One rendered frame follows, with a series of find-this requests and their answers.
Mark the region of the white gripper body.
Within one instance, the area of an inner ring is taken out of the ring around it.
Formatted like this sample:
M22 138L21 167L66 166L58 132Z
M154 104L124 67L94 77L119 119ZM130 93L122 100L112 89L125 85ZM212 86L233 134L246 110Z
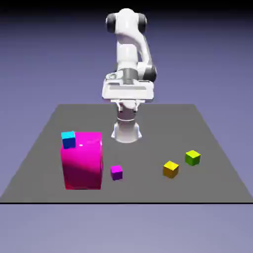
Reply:
M123 84L122 79L105 79L102 98L110 100L153 100L154 83L133 80L133 84Z

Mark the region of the small cyan cube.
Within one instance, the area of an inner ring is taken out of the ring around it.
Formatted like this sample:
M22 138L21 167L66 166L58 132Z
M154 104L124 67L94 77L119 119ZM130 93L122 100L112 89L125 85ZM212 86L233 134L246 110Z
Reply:
M61 139L64 149L76 147L76 137L74 131L61 132Z

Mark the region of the small purple cube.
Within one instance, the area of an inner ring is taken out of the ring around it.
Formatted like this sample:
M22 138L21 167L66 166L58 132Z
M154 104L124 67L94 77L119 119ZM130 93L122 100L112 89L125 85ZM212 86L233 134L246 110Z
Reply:
M120 180L123 178L123 170L120 165L111 166L111 177L113 180Z

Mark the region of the small yellow cube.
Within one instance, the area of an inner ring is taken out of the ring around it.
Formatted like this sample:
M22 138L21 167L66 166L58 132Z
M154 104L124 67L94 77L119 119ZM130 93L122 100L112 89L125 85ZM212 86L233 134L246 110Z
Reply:
M179 165L172 161L166 162L163 166L163 175L168 178L174 178L178 174L178 171Z

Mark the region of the small green cube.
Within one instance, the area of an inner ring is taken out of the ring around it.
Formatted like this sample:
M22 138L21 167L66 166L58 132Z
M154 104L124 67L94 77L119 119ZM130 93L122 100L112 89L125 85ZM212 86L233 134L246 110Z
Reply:
M201 154L196 152L195 150L190 150L185 154L185 162L190 166L199 164L200 158Z

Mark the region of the large magenta box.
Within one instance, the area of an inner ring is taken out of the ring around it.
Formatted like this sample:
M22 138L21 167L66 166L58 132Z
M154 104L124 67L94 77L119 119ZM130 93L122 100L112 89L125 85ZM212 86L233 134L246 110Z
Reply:
M76 147L60 150L65 188L99 190L103 175L101 132L76 132Z

